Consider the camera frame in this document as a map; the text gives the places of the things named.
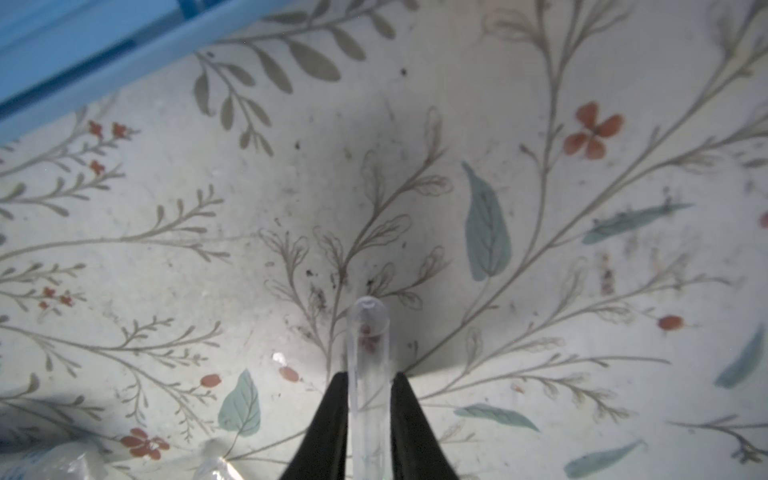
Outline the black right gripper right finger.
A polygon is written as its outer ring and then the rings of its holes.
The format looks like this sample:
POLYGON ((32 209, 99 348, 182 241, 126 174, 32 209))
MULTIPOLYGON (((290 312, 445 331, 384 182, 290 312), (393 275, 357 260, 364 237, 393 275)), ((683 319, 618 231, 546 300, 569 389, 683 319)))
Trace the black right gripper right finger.
POLYGON ((394 479, 459 479, 402 372, 395 375, 391 386, 390 430, 394 479))

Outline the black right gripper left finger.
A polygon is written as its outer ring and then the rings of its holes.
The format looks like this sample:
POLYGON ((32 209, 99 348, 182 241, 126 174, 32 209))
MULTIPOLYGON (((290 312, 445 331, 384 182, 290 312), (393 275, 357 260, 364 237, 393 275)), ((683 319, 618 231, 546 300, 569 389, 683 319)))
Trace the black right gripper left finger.
POLYGON ((336 373, 281 480, 339 480, 346 478, 349 420, 349 379, 336 373))

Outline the clear test tube blue cap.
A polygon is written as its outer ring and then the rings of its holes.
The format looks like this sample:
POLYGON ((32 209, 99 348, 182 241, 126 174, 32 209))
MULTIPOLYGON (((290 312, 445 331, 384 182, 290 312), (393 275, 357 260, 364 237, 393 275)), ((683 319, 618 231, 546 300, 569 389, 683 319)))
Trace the clear test tube blue cap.
POLYGON ((379 299, 359 298, 347 315, 350 445, 355 479, 390 479, 390 318, 379 299))

